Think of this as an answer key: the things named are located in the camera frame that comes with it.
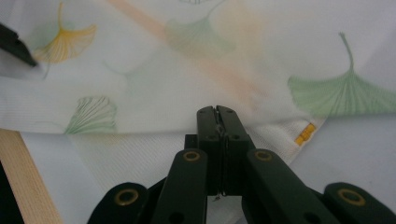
black clamp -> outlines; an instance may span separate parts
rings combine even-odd
[[[110,190],[89,224],[203,224],[208,195],[242,196],[249,224],[396,223],[369,193],[346,183],[324,194],[308,188],[274,152],[256,149],[236,113],[208,106],[197,112],[168,177],[153,187],[124,183]]]
[[[22,60],[23,62],[36,66],[37,62],[30,55],[29,49],[19,40],[18,34],[0,23],[0,49],[3,49]]]

yellow ginkgo leaf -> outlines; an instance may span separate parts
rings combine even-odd
[[[96,26],[91,25],[82,30],[67,30],[62,26],[61,3],[58,9],[59,32],[47,46],[37,49],[34,56],[37,60],[48,63],[61,63],[67,59],[75,58],[87,48],[96,32]]]

metal grommet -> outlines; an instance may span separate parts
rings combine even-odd
[[[135,189],[120,190],[114,197],[114,202],[119,206],[126,206],[134,203],[139,197],[139,192]]]
[[[185,161],[198,161],[201,158],[201,155],[195,151],[188,151],[183,154],[183,158]]]
[[[364,206],[366,204],[366,200],[355,190],[352,189],[339,189],[337,191],[338,196],[342,198],[345,202],[356,205],[356,206]]]
[[[254,156],[260,161],[270,161],[272,159],[271,153],[266,151],[257,151]]]

green ginkgo leaf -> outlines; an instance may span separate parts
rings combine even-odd
[[[396,111],[396,92],[385,90],[359,77],[353,68],[352,52],[340,34],[349,55],[349,69],[340,77],[309,80],[291,77],[293,102],[316,117],[377,114]]]
[[[117,107],[108,97],[83,97],[64,133],[114,133],[116,114]]]
[[[192,23],[170,20],[165,26],[166,39],[172,49],[189,57],[218,58],[235,49],[235,45],[219,36],[210,24],[213,7],[202,19]]]

ginkgo leaf print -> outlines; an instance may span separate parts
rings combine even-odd
[[[352,52],[340,34],[349,55],[349,69],[340,77],[307,80],[291,77],[289,88],[293,102],[313,116],[328,117],[377,114],[396,111],[396,92],[385,90],[364,80],[353,68]]]
[[[55,38],[43,48],[35,50],[37,60],[48,63],[61,63],[67,59],[75,58],[87,48],[94,39],[96,26],[91,25],[81,30],[68,30],[62,25],[62,7],[58,9],[59,31]]]
[[[64,133],[114,133],[116,115],[117,107],[108,97],[83,97]]]
[[[192,23],[170,20],[165,26],[166,39],[171,48],[189,57],[217,58],[235,49],[235,45],[219,36],[210,24],[210,14]]]

